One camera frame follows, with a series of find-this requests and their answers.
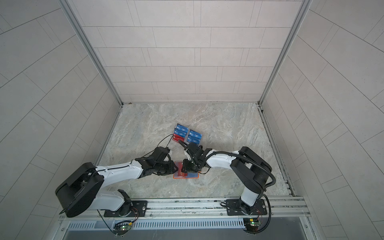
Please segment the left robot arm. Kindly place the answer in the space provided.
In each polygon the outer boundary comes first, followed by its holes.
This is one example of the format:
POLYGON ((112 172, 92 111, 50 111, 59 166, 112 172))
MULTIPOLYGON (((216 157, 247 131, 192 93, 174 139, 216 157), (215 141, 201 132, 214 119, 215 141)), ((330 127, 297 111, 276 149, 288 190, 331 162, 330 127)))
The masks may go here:
POLYGON ((149 156, 113 166, 82 164, 55 190, 68 218, 86 210, 105 210, 120 217, 133 212, 133 203, 123 190, 109 191, 107 187, 125 180, 140 179, 152 174, 167 176, 179 169, 171 160, 170 149, 156 147, 149 156))

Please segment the aluminium mounting rail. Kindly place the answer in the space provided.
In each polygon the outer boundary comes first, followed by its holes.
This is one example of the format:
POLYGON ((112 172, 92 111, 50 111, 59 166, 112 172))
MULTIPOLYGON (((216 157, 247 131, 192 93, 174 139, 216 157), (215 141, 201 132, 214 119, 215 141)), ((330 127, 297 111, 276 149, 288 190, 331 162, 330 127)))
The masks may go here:
POLYGON ((212 218, 259 218, 266 220, 268 217, 309 217, 310 210, 302 197, 292 196, 271 196, 262 197, 267 205, 268 214, 253 216, 228 216, 227 210, 221 206, 225 202, 225 198, 185 198, 185 199, 133 199, 132 201, 147 201, 148 206, 144 217, 137 218, 105 218, 105 209, 90 207, 80 214, 63 213, 61 218, 69 218, 74 220, 97 219, 105 220, 114 219, 212 219, 212 218))

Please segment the right clear card display stand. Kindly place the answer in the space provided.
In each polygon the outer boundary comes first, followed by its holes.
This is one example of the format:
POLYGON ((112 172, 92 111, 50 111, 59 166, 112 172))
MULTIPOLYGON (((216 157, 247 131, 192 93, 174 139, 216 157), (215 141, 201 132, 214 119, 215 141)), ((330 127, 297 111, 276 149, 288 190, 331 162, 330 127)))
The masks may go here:
POLYGON ((189 130, 187 135, 187 142, 199 145, 201 143, 202 137, 203 137, 202 134, 193 130, 189 130))

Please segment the right circuit board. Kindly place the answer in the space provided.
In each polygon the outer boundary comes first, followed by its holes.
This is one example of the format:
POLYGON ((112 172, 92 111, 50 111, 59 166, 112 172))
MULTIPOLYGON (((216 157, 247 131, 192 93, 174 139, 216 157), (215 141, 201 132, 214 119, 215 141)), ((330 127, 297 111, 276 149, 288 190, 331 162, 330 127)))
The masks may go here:
POLYGON ((261 222, 259 221, 259 219, 247 219, 247 218, 244 218, 243 219, 243 222, 244 222, 244 231, 246 233, 256 233, 258 232, 259 230, 259 227, 261 225, 261 222))

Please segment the left circuit board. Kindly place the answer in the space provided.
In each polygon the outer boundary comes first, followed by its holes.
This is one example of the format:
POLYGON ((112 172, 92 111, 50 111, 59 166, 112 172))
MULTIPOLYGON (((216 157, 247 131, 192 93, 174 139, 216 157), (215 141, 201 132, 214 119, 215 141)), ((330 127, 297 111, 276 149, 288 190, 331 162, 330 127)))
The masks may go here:
POLYGON ((114 225, 113 231, 118 236, 123 236, 132 229, 132 226, 133 223, 131 221, 122 221, 114 225))

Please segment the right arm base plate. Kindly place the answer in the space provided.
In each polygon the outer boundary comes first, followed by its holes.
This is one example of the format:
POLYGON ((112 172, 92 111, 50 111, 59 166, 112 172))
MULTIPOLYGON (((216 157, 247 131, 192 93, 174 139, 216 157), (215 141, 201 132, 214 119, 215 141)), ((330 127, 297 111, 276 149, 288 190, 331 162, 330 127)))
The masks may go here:
POLYGON ((227 210, 228 216, 264 216, 268 214, 267 205, 263 199, 256 200, 251 207, 240 199, 227 199, 221 203, 221 206, 227 210))

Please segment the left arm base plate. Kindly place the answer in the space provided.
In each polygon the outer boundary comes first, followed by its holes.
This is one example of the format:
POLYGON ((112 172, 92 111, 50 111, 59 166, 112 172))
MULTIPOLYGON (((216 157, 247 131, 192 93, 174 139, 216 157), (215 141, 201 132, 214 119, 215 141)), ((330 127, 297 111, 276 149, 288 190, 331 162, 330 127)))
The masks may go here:
POLYGON ((105 218, 137 218, 144 217, 146 214, 147 201, 132 201, 130 204, 124 203, 117 211, 105 210, 105 218))

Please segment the orange card holder wallet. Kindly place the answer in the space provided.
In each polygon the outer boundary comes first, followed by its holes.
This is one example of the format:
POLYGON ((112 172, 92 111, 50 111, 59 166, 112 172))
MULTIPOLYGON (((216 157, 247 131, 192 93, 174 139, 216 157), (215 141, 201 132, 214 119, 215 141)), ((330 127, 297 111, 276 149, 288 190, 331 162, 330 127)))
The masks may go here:
POLYGON ((173 174, 173 179, 198 179, 199 173, 184 173, 182 172, 183 162, 175 162, 178 171, 173 174))

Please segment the circuit board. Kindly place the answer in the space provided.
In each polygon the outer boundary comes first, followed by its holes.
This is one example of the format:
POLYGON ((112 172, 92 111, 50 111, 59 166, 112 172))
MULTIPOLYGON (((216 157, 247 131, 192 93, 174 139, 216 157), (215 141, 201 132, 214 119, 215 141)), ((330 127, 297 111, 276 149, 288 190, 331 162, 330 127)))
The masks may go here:
POLYGON ((244 222, 244 231, 246 233, 256 233, 258 232, 259 230, 259 227, 261 225, 261 222, 259 221, 259 219, 247 219, 247 218, 244 218, 243 219, 243 222, 244 222))
POLYGON ((131 221, 122 221, 114 225, 113 231, 118 236, 123 236, 132 229, 132 226, 133 223, 131 221))

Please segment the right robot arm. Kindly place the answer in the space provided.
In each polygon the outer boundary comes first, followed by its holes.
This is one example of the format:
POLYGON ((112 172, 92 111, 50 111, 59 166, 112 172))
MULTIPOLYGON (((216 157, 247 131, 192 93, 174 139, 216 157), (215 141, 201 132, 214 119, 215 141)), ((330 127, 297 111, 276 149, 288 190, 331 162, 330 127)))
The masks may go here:
POLYGON ((246 215, 257 211, 257 203, 267 188, 276 184, 272 167, 248 147, 239 151, 226 152, 203 149, 195 143, 179 141, 184 148, 183 173, 200 173, 203 168, 224 168, 232 170, 245 186, 238 209, 246 215))

